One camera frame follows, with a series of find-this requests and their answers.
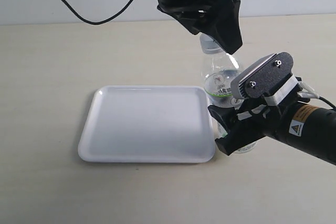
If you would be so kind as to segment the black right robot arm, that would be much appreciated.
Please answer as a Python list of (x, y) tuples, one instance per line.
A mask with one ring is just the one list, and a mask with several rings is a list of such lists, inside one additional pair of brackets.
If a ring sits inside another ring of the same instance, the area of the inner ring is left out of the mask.
[(319, 98), (299, 77), (291, 77), (273, 94), (243, 101), (238, 109), (208, 106), (208, 111), (226, 131), (215, 139), (218, 149), (230, 155), (238, 149), (269, 137), (297, 150), (335, 164), (335, 107), (309, 104)]

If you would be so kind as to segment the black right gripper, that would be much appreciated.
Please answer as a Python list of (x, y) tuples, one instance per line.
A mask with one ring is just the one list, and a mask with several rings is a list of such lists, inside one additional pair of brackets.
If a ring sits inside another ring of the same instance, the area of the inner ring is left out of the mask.
[(215, 144), (229, 156), (265, 136), (279, 140), (280, 128), (290, 124), (296, 111), (309, 101), (309, 88), (300, 77), (291, 76), (272, 96), (247, 99), (237, 112), (233, 107), (210, 105), (207, 109), (211, 117), (227, 132), (216, 138)]

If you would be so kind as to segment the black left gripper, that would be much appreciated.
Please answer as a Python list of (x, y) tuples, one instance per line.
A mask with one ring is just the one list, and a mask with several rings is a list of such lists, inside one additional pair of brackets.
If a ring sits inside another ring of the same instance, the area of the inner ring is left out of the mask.
[(240, 0), (157, 0), (157, 9), (178, 21), (191, 34), (210, 36), (227, 53), (242, 45)]

